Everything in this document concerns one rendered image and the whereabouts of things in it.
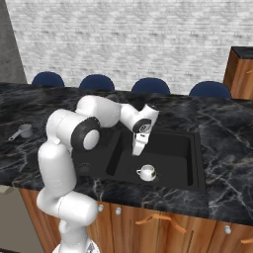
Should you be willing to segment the white mug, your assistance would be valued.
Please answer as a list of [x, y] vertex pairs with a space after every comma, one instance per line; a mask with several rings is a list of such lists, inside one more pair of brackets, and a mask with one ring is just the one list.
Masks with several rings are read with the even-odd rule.
[[136, 174], [145, 182], [151, 182], [156, 177], [155, 169], [150, 164], [143, 165], [140, 169], [137, 169]]

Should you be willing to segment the wooden cabinet with black top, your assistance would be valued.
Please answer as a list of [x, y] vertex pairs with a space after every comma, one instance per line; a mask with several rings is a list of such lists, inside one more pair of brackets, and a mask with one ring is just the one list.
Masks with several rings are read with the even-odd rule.
[[233, 99], [253, 100], [253, 46], [233, 46], [223, 77]]

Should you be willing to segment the black double basin sink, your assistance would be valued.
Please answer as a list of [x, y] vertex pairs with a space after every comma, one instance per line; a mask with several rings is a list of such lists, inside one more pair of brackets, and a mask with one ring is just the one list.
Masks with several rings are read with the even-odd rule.
[[132, 154], [132, 139], [132, 132], [125, 128], [103, 129], [94, 149], [72, 152], [77, 175], [144, 184], [136, 171], [151, 165], [156, 173], [151, 186], [199, 192], [206, 189], [196, 132], [155, 130], [138, 156]]

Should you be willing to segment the grey measuring cup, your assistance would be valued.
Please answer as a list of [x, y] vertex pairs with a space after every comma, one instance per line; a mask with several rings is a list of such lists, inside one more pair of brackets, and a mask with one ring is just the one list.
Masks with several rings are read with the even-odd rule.
[[8, 138], [9, 141], [15, 140], [18, 136], [22, 138], [29, 138], [33, 135], [33, 129], [30, 124], [22, 124], [19, 126], [18, 130]]

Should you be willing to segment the wooden cupboard door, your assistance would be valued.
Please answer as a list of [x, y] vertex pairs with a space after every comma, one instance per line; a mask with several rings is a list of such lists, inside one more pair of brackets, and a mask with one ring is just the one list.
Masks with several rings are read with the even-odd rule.
[[[116, 208], [122, 208], [120, 215]], [[211, 219], [114, 204], [111, 211], [115, 253], [207, 253], [216, 225]], [[159, 220], [157, 228], [134, 224], [153, 213], [175, 218], [187, 232], [180, 233], [165, 220]]]
[[[37, 207], [38, 191], [20, 189], [30, 218], [36, 229], [44, 253], [52, 253], [60, 243], [58, 231], [59, 219], [45, 214]], [[100, 253], [114, 253], [114, 246], [110, 232], [106, 232], [106, 224], [99, 213], [96, 221], [87, 227], [88, 235], [98, 245]]]
[[[225, 234], [225, 225], [230, 226], [230, 234]], [[252, 237], [253, 226], [218, 221], [211, 236], [207, 253], [253, 253], [253, 243], [241, 244], [242, 239]]]

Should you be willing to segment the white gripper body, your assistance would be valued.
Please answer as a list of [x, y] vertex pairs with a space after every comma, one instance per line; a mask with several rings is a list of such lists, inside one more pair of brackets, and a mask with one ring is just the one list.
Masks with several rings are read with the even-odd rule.
[[139, 156], [143, 151], [145, 145], [148, 143], [148, 133], [135, 133], [132, 140], [132, 154]]

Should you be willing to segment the blue chair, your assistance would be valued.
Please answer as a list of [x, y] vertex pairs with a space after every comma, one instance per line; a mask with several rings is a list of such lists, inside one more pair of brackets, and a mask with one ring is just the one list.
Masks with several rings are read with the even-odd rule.
[[220, 82], [203, 81], [196, 84], [190, 91], [190, 96], [231, 98], [228, 88]]
[[32, 81], [33, 85], [42, 85], [47, 87], [63, 87], [62, 78], [55, 72], [45, 71], [40, 72]]
[[79, 87], [92, 90], [115, 90], [113, 81], [108, 76], [102, 74], [91, 74], [86, 76], [81, 81]]
[[159, 78], [141, 78], [134, 83], [131, 88], [133, 93], [159, 93], [169, 94], [170, 89], [168, 85]]

